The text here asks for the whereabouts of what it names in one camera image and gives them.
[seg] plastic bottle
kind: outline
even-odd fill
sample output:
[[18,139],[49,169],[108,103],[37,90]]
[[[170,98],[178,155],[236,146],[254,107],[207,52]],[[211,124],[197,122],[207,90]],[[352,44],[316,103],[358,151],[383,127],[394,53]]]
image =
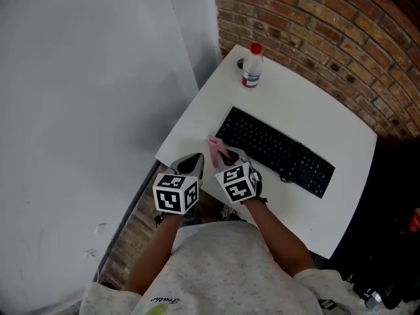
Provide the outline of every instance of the plastic bottle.
[[245,57],[242,67],[242,85],[244,87],[253,88],[257,86],[263,69],[262,51],[263,48],[260,44],[253,43],[251,45],[251,50]]

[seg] white wall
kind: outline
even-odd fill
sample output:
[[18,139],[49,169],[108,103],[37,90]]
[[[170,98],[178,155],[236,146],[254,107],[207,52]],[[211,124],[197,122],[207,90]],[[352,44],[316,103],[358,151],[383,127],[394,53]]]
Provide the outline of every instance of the white wall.
[[0,310],[54,314],[198,88],[170,0],[0,0],[0,83]]
[[215,0],[171,0],[199,89],[222,61]]

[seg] person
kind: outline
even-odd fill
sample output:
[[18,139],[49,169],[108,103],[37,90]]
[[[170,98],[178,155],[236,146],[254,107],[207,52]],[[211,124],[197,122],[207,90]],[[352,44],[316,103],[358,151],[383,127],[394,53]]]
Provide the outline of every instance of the person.
[[125,291],[89,284],[80,314],[361,311],[339,273],[317,270],[305,244],[265,203],[243,204],[258,228],[238,217],[180,228],[183,216],[167,215],[131,270]]

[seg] pink object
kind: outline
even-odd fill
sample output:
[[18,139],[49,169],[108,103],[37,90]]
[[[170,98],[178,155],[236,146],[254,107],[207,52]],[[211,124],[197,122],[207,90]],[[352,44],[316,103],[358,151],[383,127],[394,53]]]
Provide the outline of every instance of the pink object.
[[228,158],[229,162],[232,162],[232,158],[230,157],[229,152],[221,139],[216,138],[213,135],[209,135],[207,137],[207,144],[209,145],[211,163],[213,164],[214,168],[219,168],[219,163],[217,162],[217,152],[222,153]]

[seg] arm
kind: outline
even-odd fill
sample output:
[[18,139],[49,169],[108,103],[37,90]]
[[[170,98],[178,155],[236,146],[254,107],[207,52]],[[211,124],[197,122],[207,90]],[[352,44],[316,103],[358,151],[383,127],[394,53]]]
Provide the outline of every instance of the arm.
[[173,242],[183,217],[182,215],[165,217],[131,270],[125,286],[126,291],[140,295],[147,291],[171,256]]
[[314,262],[304,243],[286,228],[268,207],[257,199],[247,199],[243,203],[270,250],[274,261],[290,276],[307,268],[315,268]]

